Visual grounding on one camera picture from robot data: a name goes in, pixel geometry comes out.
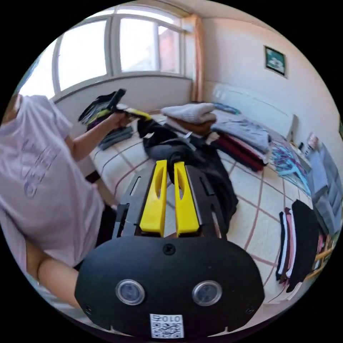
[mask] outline screw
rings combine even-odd
[[[248,307],[245,311],[245,313],[247,313],[247,314],[252,314],[253,312],[255,312],[255,310],[253,309],[252,306]]]
[[[92,314],[92,309],[90,308],[89,305],[86,305],[85,312],[88,313],[88,314]]]
[[[163,247],[163,253],[165,255],[173,255],[175,253],[175,247],[173,244],[166,244],[164,247]]]

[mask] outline bed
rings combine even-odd
[[[224,84],[206,83],[205,89],[207,102],[220,102],[239,109],[249,120],[265,126],[274,142],[288,144],[294,116],[286,109],[282,109],[262,95]],[[231,115],[220,110],[216,110],[215,114],[218,120]],[[165,116],[158,113],[153,114],[153,118],[161,124],[166,120]],[[117,143],[105,151],[97,148],[90,155],[96,170],[112,193],[115,203],[120,202],[135,173],[154,163],[148,159],[143,150],[141,139],[136,132],[136,123],[133,122],[132,125],[135,132],[132,138]],[[212,133],[208,137],[208,142],[216,137],[217,134]],[[295,184],[280,178],[275,172],[272,161],[262,172],[254,173],[225,153],[219,151],[219,155],[239,199],[237,212],[230,222],[228,240],[244,248],[256,262],[264,284],[264,305],[282,303],[285,288],[275,279],[280,252],[279,212],[285,206],[291,207],[296,199],[300,199],[312,208],[311,199]],[[165,235],[175,231],[174,185],[168,180]],[[40,293],[54,307],[81,322],[96,327],[80,310],[72,309],[47,292],[40,291]],[[283,303],[285,305],[278,310],[279,312],[290,306],[288,301]],[[256,319],[256,316],[257,314],[253,318],[254,323],[250,323],[250,326],[267,319],[263,315]]]

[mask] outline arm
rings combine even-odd
[[[74,296],[79,273],[74,268],[53,259],[26,241],[26,270],[51,294],[80,308]]]
[[[119,127],[125,127],[128,123],[129,120],[124,114],[114,113],[74,140],[67,136],[65,142],[75,161],[80,161],[87,157],[109,132]]]

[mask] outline bedsheet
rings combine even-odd
[[[165,122],[165,116],[157,114],[153,118]],[[137,171],[153,165],[144,152],[142,140],[136,132],[127,141],[120,142],[106,151],[94,150],[91,158],[107,188],[118,204]],[[273,141],[287,142],[275,132],[270,131]],[[210,134],[207,142],[218,138]],[[278,255],[280,252],[279,212],[291,207],[296,199],[312,207],[312,201],[299,185],[291,183],[275,171],[273,156],[263,171],[254,173],[227,154],[218,151],[229,173],[235,193],[239,199],[237,212],[234,214],[228,231],[228,240],[245,249],[255,260],[265,287],[265,302],[282,293],[284,287],[275,279]],[[174,185],[168,179],[165,236],[176,231],[175,227]]]

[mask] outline windowsill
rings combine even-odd
[[[174,73],[161,73],[161,72],[148,72],[148,71],[142,71],[142,72],[131,72],[131,73],[123,73],[120,76],[113,77],[113,76],[100,76],[94,79],[86,80],[83,82],[80,82],[74,86],[71,86],[67,89],[64,89],[60,93],[54,95],[51,100],[54,103],[58,103],[62,99],[77,93],[81,90],[84,90],[89,87],[93,87],[94,85],[111,82],[115,80],[121,80],[121,79],[130,79],[130,78],[146,78],[146,77],[168,77],[168,78],[176,78],[176,79],[188,79],[187,77],[181,75],[181,74],[174,74]]]

